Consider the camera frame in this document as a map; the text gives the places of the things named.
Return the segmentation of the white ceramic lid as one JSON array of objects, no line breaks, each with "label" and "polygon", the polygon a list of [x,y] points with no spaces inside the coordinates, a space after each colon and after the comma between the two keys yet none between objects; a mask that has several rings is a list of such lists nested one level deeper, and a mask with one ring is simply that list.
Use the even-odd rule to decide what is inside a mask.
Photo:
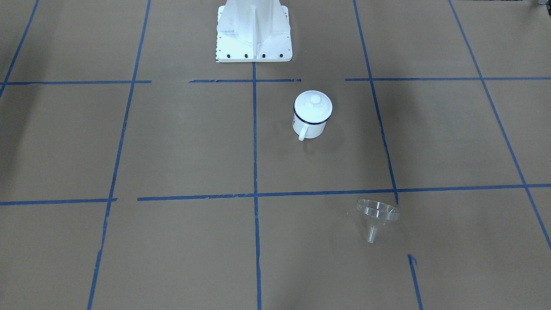
[{"label": "white ceramic lid", "polygon": [[298,95],[293,110],[300,121],[309,125],[319,125],[332,116],[333,104],[326,94],[308,90]]}]

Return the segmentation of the white blue-rimmed enamel cup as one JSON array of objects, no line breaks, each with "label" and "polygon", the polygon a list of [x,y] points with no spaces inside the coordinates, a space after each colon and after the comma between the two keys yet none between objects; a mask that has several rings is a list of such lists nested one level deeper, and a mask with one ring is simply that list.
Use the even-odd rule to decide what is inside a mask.
[{"label": "white blue-rimmed enamel cup", "polygon": [[322,134],[325,124],[331,118],[325,118],[321,122],[309,122],[300,118],[299,115],[294,114],[292,127],[295,133],[298,135],[298,140],[303,141],[305,139],[314,139]]}]

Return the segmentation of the white pedestal base plate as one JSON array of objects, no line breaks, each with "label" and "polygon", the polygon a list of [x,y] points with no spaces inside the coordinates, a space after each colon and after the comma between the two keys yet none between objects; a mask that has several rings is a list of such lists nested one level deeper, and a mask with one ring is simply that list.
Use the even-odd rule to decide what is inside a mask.
[{"label": "white pedestal base plate", "polygon": [[[222,13],[223,6],[218,8],[218,19]],[[288,7],[282,6],[289,21]],[[289,62],[292,58],[291,33],[286,37],[277,36],[275,39],[262,44],[250,44],[238,42],[229,36],[223,35],[220,37],[217,32],[215,47],[215,60],[217,62]]]}]

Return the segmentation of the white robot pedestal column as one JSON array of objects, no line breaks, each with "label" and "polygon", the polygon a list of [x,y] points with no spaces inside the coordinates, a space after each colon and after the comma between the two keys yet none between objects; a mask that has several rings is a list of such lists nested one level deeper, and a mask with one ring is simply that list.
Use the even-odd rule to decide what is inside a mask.
[{"label": "white robot pedestal column", "polygon": [[217,32],[238,42],[262,44],[289,35],[291,24],[279,0],[227,0]]}]

